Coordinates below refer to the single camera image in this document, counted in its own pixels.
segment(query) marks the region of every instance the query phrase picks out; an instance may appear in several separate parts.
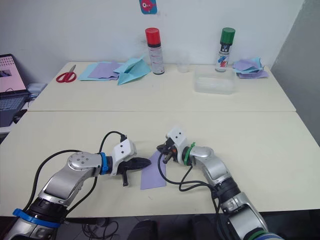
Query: spray can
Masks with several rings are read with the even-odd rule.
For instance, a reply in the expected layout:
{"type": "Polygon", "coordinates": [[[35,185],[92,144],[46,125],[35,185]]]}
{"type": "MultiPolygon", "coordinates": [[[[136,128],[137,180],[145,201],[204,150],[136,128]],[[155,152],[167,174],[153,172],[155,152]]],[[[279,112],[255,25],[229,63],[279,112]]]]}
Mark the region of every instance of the spray can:
{"type": "Polygon", "coordinates": [[[215,70],[218,72],[225,72],[229,60],[230,48],[234,41],[236,30],[231,27],[224,27],[222,29],[220,38],[220,50],[218,52],[218,57],[216,60],[215,70]]]}
{"type": "Polygon", "coordinates": [[[152,72],[154,74],[163,74],[165,72],[165,65],[162,57],[160,31],[158,28],[150,27],[145,30],[145,36],[149,49],[152,72]]]}

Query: clear plastic container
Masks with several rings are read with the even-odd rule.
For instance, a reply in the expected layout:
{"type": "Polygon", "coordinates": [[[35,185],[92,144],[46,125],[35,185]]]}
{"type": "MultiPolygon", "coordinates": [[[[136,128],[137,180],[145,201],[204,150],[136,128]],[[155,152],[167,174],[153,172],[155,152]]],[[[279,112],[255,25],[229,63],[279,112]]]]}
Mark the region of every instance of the clear plastic container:
{"type": "Polygon", "coordinates": [[[236,74],[232,68],[218,72],[214,66],[198,66],[194,71],[194,90],[200,93],[232,94],[236,91],[236,74]]]}

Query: pink fish sticker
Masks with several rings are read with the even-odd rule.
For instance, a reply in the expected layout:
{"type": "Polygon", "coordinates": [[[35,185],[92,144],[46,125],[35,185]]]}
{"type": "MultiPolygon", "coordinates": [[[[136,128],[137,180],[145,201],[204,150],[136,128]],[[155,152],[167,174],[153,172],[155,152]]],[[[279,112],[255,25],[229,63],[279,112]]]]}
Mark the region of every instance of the pink fish sticker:
{"type": "Polygon", "coordinates": [[[156,14],[157,13],[157,3],[156,0],[139,0],[141,12],[143,14],[156,14]]]}

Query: robotic arm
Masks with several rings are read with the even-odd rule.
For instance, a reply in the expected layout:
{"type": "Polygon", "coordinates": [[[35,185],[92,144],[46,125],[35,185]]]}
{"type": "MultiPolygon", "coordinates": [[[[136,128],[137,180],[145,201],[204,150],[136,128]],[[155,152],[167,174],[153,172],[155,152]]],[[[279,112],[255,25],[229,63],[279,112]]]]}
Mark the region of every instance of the robotic arm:
{"type": "Polygon", "coordinates": [[[16,209],[13,215],[18,219],[5,236],[11,240],[15,236],[32,239],[48,239],[67,215],[70,206],[84,181],[98,175],[122,175],[123,186],[128,185],[127,170],[148,166],[150,161],[135,157],[135,144],[126,139],[113,148],[111,156],[79,151],[67,159],[66,165],[54,174],[38,194],[30,207],[23,211],[16,209]]]}
{"type": "Polygon", "coordinates": [[[173,128],[167,135],[165,145],[158,149],[166,148],[164,163],[170,158],[179,164],[191,164],[202,170],[208,183],[215,189],[221,202],[221,209],[227,215],[227,226],[230,233],[237,240],[245,240],[258,231],[268,232],[268,227],[260,213],[255,209],[244,192],[232,178],[226,165],[218,158],[209,147],[188,145],[183,131],[173,128]]]}

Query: blue ring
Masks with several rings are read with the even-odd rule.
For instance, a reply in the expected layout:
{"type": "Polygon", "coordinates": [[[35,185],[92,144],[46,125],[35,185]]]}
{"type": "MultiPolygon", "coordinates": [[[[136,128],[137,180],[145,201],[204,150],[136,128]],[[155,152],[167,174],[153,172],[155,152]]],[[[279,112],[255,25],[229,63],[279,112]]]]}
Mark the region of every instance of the blue ring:
{"type": "Polygon", "coordinates": [[[51,221],[44,221],[44,220],[40,220],[38,218],[29,216],[28,214],[26,214],[24,211],[22,211],[19,208],[16,208],[13,211],[13,215],[22,218],[23,220],[26,220],[27,222],[33,223],[33,224],[37,224],[37,225],[41,225],[44,227],[48,227],[48,228],[53,228],[53,229],[57,229],[58,227],[60,227],[60,223],[56,223],[56,222],[51,222],[51,221]]]}
{"type": "Polygon", "coordinates": [[[107,163],[107,157],[104,152],[100,152],[100,155],[102,157],[102,167],[101,167],[101,173],[100,175],[104,175],[109,170],[108,163],[107,163]]]}

